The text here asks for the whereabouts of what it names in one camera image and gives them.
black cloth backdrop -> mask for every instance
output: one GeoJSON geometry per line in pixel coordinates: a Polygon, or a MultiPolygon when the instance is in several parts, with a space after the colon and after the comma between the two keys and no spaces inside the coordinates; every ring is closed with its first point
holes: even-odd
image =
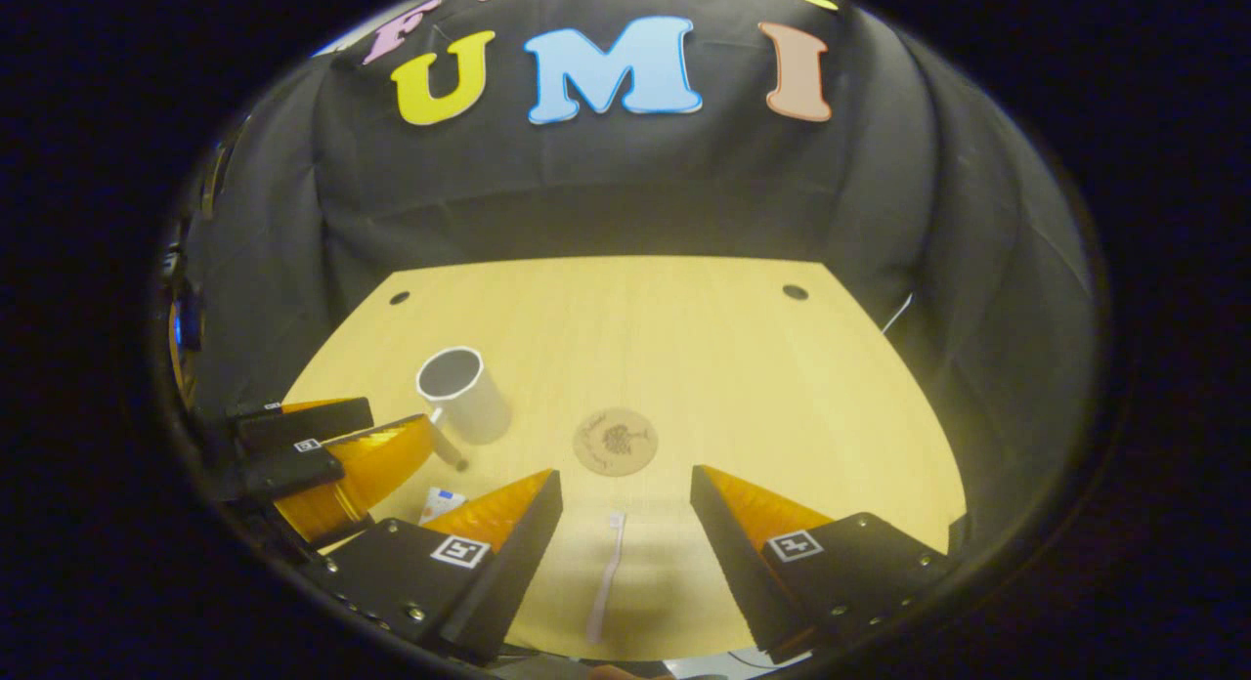
{"type": "Polygon", "coordinates": [[[211,220],[194,216],[203,416],[281,400],[392,271],[716,254],[822,261],[879,324],[914,292],[891,338],[956,452],[972,541],[1021,515],[1081,438],[1100,359],[1090,239],[1017,125],[871,14],[802,0],[443,0],[362,66],[370,44],[303,61],[265,91],[211,220]],[[658,14],[694,22],[684,54],[701,111],[629,114],[623,82],[607,114],[582,105],[568,122],[529,122],[527,39],[577,29],[607,51],[658,14]],[[764,20],[827,42],[828,122],[767,109],[764,20]],[[392,70],[439,52],[440,96],[457,82],[447,45],[487,29],[480,100],[429,128],[404,122],[392,70]]]}

cork coaster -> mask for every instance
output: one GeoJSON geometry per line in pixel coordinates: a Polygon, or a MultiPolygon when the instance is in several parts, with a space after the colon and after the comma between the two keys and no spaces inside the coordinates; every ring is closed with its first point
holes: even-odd
{"type": "Polygon", "coordinates": [[[590,414],[573,436],[573,452],[587,470],[622,476],[643,470],[656,456],[656,428],[629,409],[590,414]]]}

wooden table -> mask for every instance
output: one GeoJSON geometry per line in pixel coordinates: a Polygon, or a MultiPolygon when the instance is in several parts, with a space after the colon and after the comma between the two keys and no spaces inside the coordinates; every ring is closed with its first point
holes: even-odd
{"type": "Polygon", "coordinates": [[[377,422],[428,411],[417,369],[443,346],[482,351],[509,431],[430,459],[373,510],[417,522],[430,485],[469,499],[558,468],[564,515],[508,642],[574,658],[658,660],[752,646],[689,505],[706,462],[828,516],[872,511],[940,551],[965,514],[929,404],[879,328],[818,262],[560,258],[397,271],[322,346],[286,400],[369,396],[377,422]],[[807,300],[783,292],[804,288],[807,300]],[[398,292],[407,301],[392,305],[398,292]],[[633,409],[659,449],[629,476],[573,451],[590,412],[633,409]],[[603,641],[584,638],[627,512],[603,641]]]}

letter m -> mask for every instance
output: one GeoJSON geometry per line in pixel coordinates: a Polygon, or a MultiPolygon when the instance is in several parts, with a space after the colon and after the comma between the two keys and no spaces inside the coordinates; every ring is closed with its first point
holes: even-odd
{"type": "Polygon", "coordinates": [[[613,96],[633,74],[633,88],[622,96],[622,106],[633,114],[693,114],[703,105],[687,82],[682,54],[683,35],[691,20],[676,16],[647,16],[632,20],[607,52],[574,29],[552,30],[525,44],[538,62],[538,104],[530,122],[558,122],[578,114],[578,101],[565,90],[572,82],[595,114],[613,105],[613,96]]]}

white toothbrush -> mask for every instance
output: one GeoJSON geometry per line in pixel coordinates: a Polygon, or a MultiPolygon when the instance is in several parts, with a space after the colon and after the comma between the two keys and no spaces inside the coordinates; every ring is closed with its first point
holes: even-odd
{"type": "Polygon", "coordinates": [[[608,528],[617,530],[617,548],[613,548],[613,556],[604,568],[604,578],[599,582],[599,594],[595,595],[595,605],[590,608],[590,616],[587,619],[587,642],[598,644],[604,631],[604,610],[608,606],[608,588],[613,585],[613,575],[617,574],[617,565],[622,561],[622,538],[626,534],[626,511],[613,511],[608,515],[608,528]]]}

